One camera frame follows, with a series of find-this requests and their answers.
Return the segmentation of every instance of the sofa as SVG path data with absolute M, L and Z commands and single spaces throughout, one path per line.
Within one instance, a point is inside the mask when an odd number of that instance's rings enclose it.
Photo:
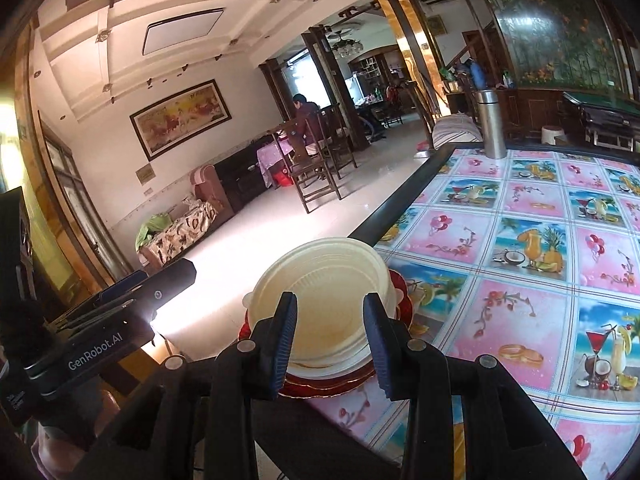
M 140 261 L 151 272 L 180 256 L 234 215 L 212 165 L 193 170 L 190 181 L 193 193 L 167 211 L 172 224 L 138 249 Z

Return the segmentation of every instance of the golden pillar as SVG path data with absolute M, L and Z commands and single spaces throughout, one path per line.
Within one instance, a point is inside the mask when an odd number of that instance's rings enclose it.
M 430 102 L 431 108 L 434 108 L 432 112 L 436 115 L 449 115 L 451 112 L 447 105 L 445 87 L 438 71 L 444 66 L 444 62 L 420 3 L 418 0 L 377 1 L 394 32 L 412 79 L 418 83 L 420 92 Z M 413 38 L 407 37 L 408 28 L 413 33 Z

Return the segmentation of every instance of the pink tablecloth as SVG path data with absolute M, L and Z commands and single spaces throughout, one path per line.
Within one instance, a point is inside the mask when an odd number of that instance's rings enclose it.
M 280 141 L 280 147 L 282 148 L 282 152 L 287 155 L 293 151 L 293 148 L 289 144 L 287 139 Z M 257 151 L 258 156 L 258 166 L 260 166 L 260 172 L 262 173 L 262 178 L 264 179 L 264 185 L 266 187 L 270 187 L 273 184 L 273 179 L 271 177 L 271 173 L 269 173 L 269 168 L 274 166 L 279 160 L 282 160 L 282 156 L 280 155 L 280 150 L 276 146 L 275 142 L 271 144 L 267 144 L 266 146 L 261 147 Z

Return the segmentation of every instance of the chandelier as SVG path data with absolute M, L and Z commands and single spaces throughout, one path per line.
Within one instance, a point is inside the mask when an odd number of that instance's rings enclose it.
M 336 41 L 332 45 L 331 50 L 337 52 L 340 57 L 349 57 L 353 54 L 359 54 L 364 50 L 362 43 L 360 43 L 359 41 L 343 40 L 339 31 L 336 32 L 336 34 L 338 35 L 338 38 L 340 38 L 340 40 Z

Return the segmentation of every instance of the green table surface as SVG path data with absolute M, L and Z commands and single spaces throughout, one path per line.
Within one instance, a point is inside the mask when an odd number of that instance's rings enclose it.
M 640 117 L 640 108 L 625 99 L 617 98 L 616 103 L 613 104 L 609 96 L 604 95 L 582 94 L 580 92 L 564 92 L 563 95 L 567 100 L 578 106 L 605 108 L 607 110 L 626 112 Z

